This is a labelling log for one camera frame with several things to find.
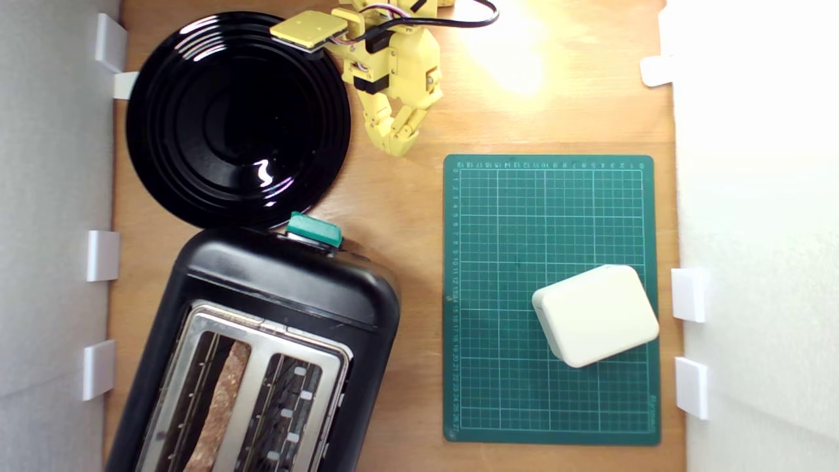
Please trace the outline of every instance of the white wall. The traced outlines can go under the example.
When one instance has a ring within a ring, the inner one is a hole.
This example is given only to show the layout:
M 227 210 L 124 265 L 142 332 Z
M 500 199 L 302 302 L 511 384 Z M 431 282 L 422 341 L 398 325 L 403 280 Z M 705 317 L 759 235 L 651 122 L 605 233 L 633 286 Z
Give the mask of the white wall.
M 81 401 L 82 350 L 105 338 L 107 284 L 85 282 L 109 229 L 112 74 L 96 14 L 118 0 L 0 8 L 0 471 L 102 467 L 102 399 Z
M 705 267 L 689 472 L 839 470 L 839 5 L 670 0 L 681 263 Z

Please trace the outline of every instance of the black round tray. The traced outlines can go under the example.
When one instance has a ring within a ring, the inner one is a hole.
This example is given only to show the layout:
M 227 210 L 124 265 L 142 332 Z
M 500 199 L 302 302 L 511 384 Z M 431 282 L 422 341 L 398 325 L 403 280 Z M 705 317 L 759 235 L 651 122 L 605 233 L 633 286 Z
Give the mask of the black round tray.
M 347 93 L 326 55 L 271 38 L 281 21 L 219 13 L 173 33 L 146 60 L 128 103 L 140 180 L 202 228 L 271 228 L 305 211 L 341 169 Z

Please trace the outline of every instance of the black toaster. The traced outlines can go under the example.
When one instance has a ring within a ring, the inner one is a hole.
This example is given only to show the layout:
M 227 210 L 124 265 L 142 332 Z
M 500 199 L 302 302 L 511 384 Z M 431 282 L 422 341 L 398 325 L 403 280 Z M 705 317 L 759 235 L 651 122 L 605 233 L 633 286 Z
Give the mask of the black toaster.
M 390 274 L 304 215 L 198 233 L 172 269 L 107 470 L 355 468 L 399 323 Z

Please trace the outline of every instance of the white bracket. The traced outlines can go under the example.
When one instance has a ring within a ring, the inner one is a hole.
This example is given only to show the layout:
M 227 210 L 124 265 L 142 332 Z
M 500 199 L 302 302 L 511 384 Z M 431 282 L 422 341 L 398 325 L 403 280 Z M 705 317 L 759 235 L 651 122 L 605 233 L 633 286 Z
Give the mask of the white bracket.
M 704 323 L 708 274 L 703 269 L 673 269 L 670 271 L 670 285 L 673 292 L 673 316 Z
M 113 97 L 117 100 L 128 100 L 134 89 L 139 72 L 122 72 L 113 76 Z
M 119 233 L 87 233 L 87 281 L 114 281 L 119 277 Z
M 708 367 L 676 358 L 676 405 L 701 420 L 708 419 Z
M 661 54 L 641 60 L 641 81 L 647 87 L 658 87 L 673 81 L 676 68 L 675 40 L 678 34 L 674 10 L 673 5 L 668 5 L 659 12 Z
M 96 60 L 106 69 L 118 74 L 125 70 L 128 31 L 104 13 L 96 19 Z
M 113 388 L 116 364 L 117 345 L 113 339 L 85 348 L 82 400 L 92 400 Z

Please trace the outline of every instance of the wooden table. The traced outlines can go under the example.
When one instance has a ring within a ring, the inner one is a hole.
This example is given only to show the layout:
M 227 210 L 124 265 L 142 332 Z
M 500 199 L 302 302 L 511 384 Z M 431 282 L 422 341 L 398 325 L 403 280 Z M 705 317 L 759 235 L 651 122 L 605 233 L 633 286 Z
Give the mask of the wooden table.
M 172 31 L 233 9 L 288 17 L 327 1 L 123 0 L 128 69 Z M 313 214 L 343 227 L 368 256 L 396 272 L 402 321 L 359 470 L 614 470 L 685 468 L 685 421 L 675 406 L 673 358 L 681 327 L 670 316 L 677 265 L 674 125 L 670 90 L 646 89 L 638 61 L 657 54 L 664 0 L 498 0 L 490 28 L 433 29 L 445 96 L 403 159 L 374 149 L 356 126 L 347 162 Z M 456 14 L 478 14 L 459 0 Z M 354 123 L 362 121 L 352 97 Z M 184 242 L 197 230 L 168 214 L 134 175 L 125 102 L 116 105 L 114 227 L 122 268 L 111 290 L 108 334 L 117 385 L 107 398 L 112 440 L 149 327 Z M 449 153 L 644 153 L 655 158 L 661 306 L 663 438 L 655 448 L 448 443 L 442 434 L 442 165 Z

